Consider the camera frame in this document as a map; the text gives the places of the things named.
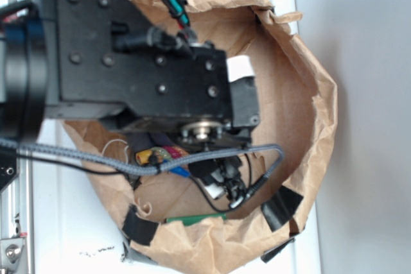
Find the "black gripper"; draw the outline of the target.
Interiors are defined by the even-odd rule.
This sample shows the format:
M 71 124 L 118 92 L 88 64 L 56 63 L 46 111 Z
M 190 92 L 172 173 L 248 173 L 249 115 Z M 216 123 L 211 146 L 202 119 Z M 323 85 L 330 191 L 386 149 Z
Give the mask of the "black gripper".
M 252 143 L 252 131 L 260 123 L 258 92 L 254 78 L 240 78 L 229 84 L 232 119 L 201 119 L 184 125 L 173 134 L 173 142 L 189 151 L 246 148 Z

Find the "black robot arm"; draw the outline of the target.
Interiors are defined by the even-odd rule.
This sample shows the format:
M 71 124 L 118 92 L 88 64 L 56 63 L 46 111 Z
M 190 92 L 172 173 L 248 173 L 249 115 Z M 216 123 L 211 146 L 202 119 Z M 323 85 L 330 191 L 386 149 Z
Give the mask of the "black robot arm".
M 129 0 L 25 0 L 1 9 L 1 137 L 33 142 L 45 119 L 200 149 L 250 144 L 260 114 L 250 62 L 187 24 L 169 34 Z

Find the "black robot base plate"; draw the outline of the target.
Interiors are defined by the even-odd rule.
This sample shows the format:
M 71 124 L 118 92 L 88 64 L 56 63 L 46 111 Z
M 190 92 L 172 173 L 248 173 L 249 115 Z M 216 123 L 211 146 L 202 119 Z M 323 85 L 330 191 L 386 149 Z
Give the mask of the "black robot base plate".
M 17 153 L 15 150 L 1 148 L 0 190 L 3 192 L 17 176 Z

